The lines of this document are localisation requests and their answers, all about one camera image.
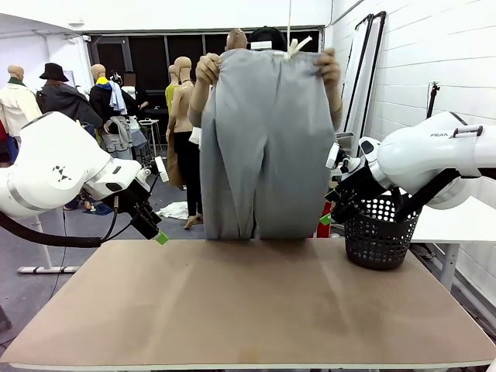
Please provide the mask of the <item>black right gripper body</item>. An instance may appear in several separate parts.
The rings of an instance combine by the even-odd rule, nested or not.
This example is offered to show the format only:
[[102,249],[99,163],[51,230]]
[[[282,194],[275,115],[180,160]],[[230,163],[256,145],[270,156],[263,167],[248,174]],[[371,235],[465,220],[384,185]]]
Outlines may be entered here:
[[336,192],[339,202],[350,202],[374,197],[374,177],[369,168],[360,168],[346,174],[338,183]]

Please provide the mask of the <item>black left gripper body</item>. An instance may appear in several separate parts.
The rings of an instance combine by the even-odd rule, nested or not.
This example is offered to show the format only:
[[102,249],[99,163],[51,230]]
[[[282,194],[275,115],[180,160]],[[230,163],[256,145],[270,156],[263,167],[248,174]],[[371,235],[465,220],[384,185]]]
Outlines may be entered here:
[[127,214],[131,220],[140,214],[140,204],[149,202],[150,193],[138,181],[132,181],[128,188],[115,194],[115,205],[118,214]]

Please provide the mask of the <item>person's left hand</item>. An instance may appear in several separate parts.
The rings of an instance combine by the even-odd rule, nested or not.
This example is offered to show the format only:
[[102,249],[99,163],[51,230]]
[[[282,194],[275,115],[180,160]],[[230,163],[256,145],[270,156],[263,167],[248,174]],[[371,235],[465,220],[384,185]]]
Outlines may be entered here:
[[336,61],[336,52],[334,48],[326,49],[315,62],[319,74],[322,76],[325,87],[335,88],[339,83],[341,69]]

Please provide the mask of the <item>person's right hand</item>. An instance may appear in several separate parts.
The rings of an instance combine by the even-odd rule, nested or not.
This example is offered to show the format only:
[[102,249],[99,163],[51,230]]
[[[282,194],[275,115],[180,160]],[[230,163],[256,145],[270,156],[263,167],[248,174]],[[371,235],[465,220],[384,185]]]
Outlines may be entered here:
[[221,63],[221,57],[215,53],[207,53],[200,57],[195,71],[197,81],[214,85],[219,79]]

